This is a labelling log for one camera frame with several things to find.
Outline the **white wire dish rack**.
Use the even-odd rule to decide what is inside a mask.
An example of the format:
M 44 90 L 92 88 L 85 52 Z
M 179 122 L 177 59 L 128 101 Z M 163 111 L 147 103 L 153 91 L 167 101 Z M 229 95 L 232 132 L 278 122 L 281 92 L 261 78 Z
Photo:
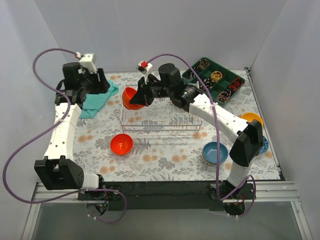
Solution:
M 139 110 L 122 106 L 120 113 L 120 125 L 125 133 L 198 133 L 202 123 L 201 118 L 176 107 L 169 98 L 157 98 L 152 105 Z

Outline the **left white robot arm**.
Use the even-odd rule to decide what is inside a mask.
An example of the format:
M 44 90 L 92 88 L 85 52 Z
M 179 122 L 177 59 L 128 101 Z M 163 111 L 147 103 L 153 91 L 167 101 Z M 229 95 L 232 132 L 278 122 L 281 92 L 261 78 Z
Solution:
M 55 123 L 48 148 L 34 169 L 47 190 L 88 190 L 95 200 L 106 196 L 102 176 L 90 174 L 74 162 L 73 143 L 78 119 L 88 94 L 105 94 L 110 84 L 91 60 L 65 63 L 56 87 Z

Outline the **teal cloth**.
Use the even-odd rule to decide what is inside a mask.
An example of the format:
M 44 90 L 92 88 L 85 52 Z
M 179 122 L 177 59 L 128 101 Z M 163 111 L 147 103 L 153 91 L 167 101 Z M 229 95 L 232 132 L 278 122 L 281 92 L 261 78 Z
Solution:
M 111 80 L 107 80 L 110 87 L 106 93 L 87 94 L 86 100 L 82 105 L 80 119 L 93 119 L 97 113 L 105 106 L 110 97 L 119 91 L 119 86 Z

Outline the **red orange bowl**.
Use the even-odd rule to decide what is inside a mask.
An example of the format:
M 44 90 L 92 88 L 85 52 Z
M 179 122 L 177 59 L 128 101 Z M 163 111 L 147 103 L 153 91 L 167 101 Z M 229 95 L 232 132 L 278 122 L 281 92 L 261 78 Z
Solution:
M 110 149 L 116 155 L 126 155 L 133 148 L 133 139 L 125 133 L 115 135 L 110 141 Z
M 135 90 L 132 87 L 127 86 L 123 93 L 122 93 L 122 103 L 124 105 L 125 108 L 127 108 L 128 110 L 140 110 L 144 107 L 144 105 L 140 105 L 140 104 L 131 104 L 130 100 L 133 98 L 133 96 L 137 93 L 137 90 Z

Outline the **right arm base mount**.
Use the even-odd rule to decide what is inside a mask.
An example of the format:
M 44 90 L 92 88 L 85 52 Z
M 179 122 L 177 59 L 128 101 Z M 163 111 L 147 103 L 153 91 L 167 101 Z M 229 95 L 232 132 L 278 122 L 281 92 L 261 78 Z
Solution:
M 218 182 L 218 186 L 210 184 L 207 188 L 209 197 L 214 201 L 222 202 L 226 215 L 236 219 L 249 213 L 257 196 L 257 184 L 251 174 L 238 186 L 233 186 L 225 180 Z

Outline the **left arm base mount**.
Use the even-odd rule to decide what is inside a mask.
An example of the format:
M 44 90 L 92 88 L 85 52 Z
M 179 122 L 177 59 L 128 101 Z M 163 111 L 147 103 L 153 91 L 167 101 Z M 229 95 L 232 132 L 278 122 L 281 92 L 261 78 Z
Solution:
M 108 211 L 109 203 L 120 203 L 122 197 L 113 191 L 88 191 L 80 192 L 77 200 L 86 202 L 86 210 L 90 215 L 100 217 Z

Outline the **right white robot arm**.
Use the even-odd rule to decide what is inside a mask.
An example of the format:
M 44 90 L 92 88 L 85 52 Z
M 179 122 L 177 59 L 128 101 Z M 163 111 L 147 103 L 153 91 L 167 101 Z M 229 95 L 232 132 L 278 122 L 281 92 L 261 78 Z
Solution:
M 252 160 L 263 146 L 262 124 L 239 118 L 216 103 L 192 84 L 185 83 L 180 71 L 172 63 L 159 67 L 160 78 L 152 73 L 152 64 L 141 61 L 137 69 L 144 76 L 137 83 L 137 92 L 130 104 L 149 106 L 155 98 L 169 98 L 178 108 L 185 110 L 211 124 L 232 142 L 229 152 L 232 167 L 227 178 L 227 195 L 237 199 L 245 192 L 243 180 L 248 176 Z

